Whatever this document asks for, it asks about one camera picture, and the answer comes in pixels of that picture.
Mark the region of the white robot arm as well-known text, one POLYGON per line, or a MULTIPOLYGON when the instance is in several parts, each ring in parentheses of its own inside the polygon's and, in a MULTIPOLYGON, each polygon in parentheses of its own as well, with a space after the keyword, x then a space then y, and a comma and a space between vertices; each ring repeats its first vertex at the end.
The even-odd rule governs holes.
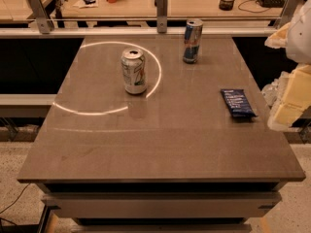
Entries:
POLYGON ((284 48, 286 57, 297 63, 293 71, 280 79, 278 98, 267 123, 270 129, 287 131, 311 106, 311 0, 264 44, 273 49, 284 48))

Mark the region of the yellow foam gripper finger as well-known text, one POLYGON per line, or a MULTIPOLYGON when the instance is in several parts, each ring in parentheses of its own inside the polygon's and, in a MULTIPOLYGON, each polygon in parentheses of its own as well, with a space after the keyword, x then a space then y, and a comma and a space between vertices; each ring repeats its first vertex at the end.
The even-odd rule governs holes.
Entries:
POLYGON ((264 42, 264 44, 272 49, 285 48, 288 45, 288 31, 290 24, 286 23, 279 28, 275 33, 270 35, 264 42))
POLYGON ((311 65, 298 64, 279 86, 267 125, 276 131, 288 131, 294 122, 311 106, 311 65))

